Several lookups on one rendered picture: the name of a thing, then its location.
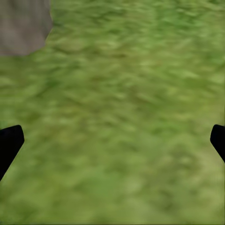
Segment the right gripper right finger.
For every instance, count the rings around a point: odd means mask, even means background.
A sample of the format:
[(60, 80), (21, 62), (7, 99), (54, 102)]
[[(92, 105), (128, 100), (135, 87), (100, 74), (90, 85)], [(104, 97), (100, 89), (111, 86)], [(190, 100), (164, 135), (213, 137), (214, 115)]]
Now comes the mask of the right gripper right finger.
[(221, 156), (223, 161), (225, 162), (225, 127), (221, 125), (214, 125), (211, 136), (210, 142)]

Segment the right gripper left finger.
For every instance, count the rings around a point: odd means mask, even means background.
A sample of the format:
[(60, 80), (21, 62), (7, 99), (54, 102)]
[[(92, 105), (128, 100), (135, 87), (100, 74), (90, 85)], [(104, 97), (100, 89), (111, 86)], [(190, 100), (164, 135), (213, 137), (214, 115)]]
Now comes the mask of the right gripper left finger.
[(24, 143), (20, 125), (0, 129), (0, 181)]

